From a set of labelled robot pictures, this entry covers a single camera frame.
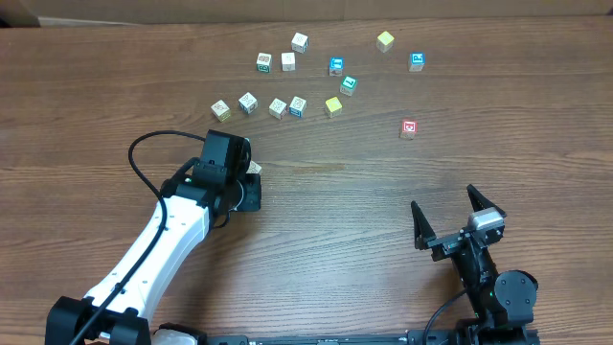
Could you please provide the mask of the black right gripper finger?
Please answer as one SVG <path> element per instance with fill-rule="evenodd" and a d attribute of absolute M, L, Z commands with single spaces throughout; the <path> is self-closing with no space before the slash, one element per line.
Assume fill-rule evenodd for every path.
<path fill-rule="evenodd" d="M 481 194 L 472 184 L 468 184 L 466 190 L 474 212 L 494 208 L 502 217 L 507 215 L 503 209 Z"/>
<path fill-rule="evenodd" d="M 416 201 L 411 202 L 411 211 L 414 222 L 415 248 L 418 250 L 428 249 L 429 243 L 434 241 L 437 236 Z"/>

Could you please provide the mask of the white I wooden block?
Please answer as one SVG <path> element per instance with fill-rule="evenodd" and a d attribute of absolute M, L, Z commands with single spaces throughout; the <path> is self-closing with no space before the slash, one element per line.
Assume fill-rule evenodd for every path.
<path fill-rule="evenodd" d="M 255 161 L 251 161 L 248 167 L 247 173 L 260 173 L 260 172 L 261 172 L 261 166 Z"/>

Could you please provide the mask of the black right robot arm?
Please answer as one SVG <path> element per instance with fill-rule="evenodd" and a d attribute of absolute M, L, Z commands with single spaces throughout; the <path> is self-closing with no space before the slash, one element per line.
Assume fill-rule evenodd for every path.
<path fill-rule="evenodd" d="M 421 331 L 409 331 L 409 344 L 517 344 L 536 345 L 534 321 L 538 282 L 523 270 L 499 272 L 488 247 L 503 239 L 505 217 L 500 207 L 474 186 L 466 187 L 473 209 L 467 225 L 456 235 L 437 237 L 421 207 L 411 202 L 415 247 L 432 251 L 432 260 L 449 258 L 461 279 L 463 289 L 440 306 Z M 467 297 L 474 311 L 452 330 L 434 332 L 436 319 L 461 297 Z"/>

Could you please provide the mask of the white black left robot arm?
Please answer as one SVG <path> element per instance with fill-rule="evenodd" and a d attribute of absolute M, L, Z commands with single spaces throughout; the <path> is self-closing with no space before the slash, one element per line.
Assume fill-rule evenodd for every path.
<path fill-rule="evenodd" d="M 261 208 L 261 177 L 248 139 L 211 130 L 203 150 L 152 191 L 155 211 L 119 263 L 81 299 L 62 296 L 49 311 L 48 344 L 204 344 L 207 335 L 149 323 L 178 268 L 234 212 Z"/>

